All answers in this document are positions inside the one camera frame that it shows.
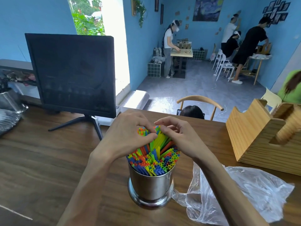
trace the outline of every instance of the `gray pants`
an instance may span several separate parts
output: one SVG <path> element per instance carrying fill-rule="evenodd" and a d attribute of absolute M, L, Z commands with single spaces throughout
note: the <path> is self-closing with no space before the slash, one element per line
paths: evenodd
<path fill-rule="evenodd" d="M 164 55 L 165 55 L 165 64 L 164 64 L 164 77 L 169 75 L 169 71 L 171 70 L 171 75 L 174 75 L 173 70 L 173 60 L 171 54 L 171 48 L 164 48 Z"/>

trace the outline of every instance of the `hanging plant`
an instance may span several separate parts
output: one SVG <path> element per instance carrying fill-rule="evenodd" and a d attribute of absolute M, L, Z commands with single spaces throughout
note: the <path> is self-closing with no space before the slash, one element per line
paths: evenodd
<path fill-rule="evenodd" d="M 139 18 L 139 26 L 142 28 L 143 25 L 143 20 L 144 20 L 144 14 L 146 13 L 146 8 L 140 0 L 135 0 L 136 1 L 136 11 L 140 13 L 140 18 Z"/>

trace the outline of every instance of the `person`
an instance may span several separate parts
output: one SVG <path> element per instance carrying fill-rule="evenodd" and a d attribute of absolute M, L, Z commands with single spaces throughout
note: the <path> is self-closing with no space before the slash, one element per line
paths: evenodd
<path fill-rule="evenodd" d="M 238 19 L 238 14 L 234 14 L 233 17 L 231 18 L 230 23 L 227 24 L 224 30 L 224 35 L 221 43 L 221 49 L 223 50 L 224 46 L 226 45 L 228 39 L 233 35 L 234 31 L 237 31 L 240 28 L 241 24 L 241 19 Z"/>
<path fill-rule="evenodd" d="M 265 40 L 265 45 L 266 47 L 268 47 L 269 39 L 266 36 L 266 32 L 264 28 L 268 26 L 270 22 L 271 19 L 267 16 L 264 16 L 263 18 L 261 18 L 257 26 L 251 28 L 247 32 L 242 45 L 240 46 L 237 54 L 234 56 L 232 60 L 232 63 L 238 64 L 235 77 L 233 77 L 232 80 L 233 83 L 243 84 L 243 82 L 238 79 L 238 76 L 240 74 L 241 69 L 245 65 L 248 57 L 253 55 L 259 41 Z"/>
<path fill-rule="evenodd" d="M 202 110 L 196 105 L 189 105 L 182 109 L 180 116 L 205 119 Z"/>
<path fill-rule="evenodd" d="M 301 70 L 292 71 L 287 75 L 278 96 L 284 102 L 301 104 Z"/>
<path fill-rule="evenodd" d="M 187 121 L 165 117 L 154 124 L 160 125 L 161 131 L 174 141 L 181 152 L 202 169 L 229 225 L 269 225 Z M 154 124 L 141 112 L 130 110 L 114 120 L 103 140 L 90 154 L 87 167 L 57 226 L 96 224 L 98 206 L 111 164 L 157 138 Z M 137 126 L 144 126 L 151 133 L 140 136 Z"/>
<path fill-rule="evenodd" d="M 172 24 L 168 26 L 164 33 L 164 37 L 162 40 L 162 47 L 164 50 L 164 55 L 165 55 L 165 65 L 164 65 L 164 77 L 170 78 L 169 76 L 169 71 L 171 70 L 171 76 L 174 75 L 174 70 L 173 70 L 173 60 L 171 57 L 171 50 L 174 48 L 177 51 L 180 51 L 180 49 L 172 44 L 172 39 L 173 39 L 173 33 L 178 32 L 180 23 L 178 20 L 174 20 Z"/>
<path fill-rule="evenodd" d="M 222 49 L 226 58 L 230 57 L 233 54 L 233 51 L 239 47 L 237 39 L 240 38 L 241 31 L 235 31 L 233 35 L 228 39 L 224 48 Z"/>

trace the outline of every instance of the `clear plastic bag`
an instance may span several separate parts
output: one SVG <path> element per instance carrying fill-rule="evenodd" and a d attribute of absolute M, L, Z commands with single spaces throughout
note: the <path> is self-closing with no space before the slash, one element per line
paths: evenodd
<path fill-rule="evenodd" d="M 20 118 L 21 115 L 14 111 L 0 109 L 0 136 L 12 129 Z"/>
<path fill-rule="evenodd" d="M 268 223 L 283 218 L 282 208 L 294 185 L 255 168 L 225 167 L 225 170 Z M 183 194 L 174 190 L 172 198 L 187 207 L 187 215 L 193 221 L 229 225 L 204 173 L 196 163 L 188 192 Z"/>

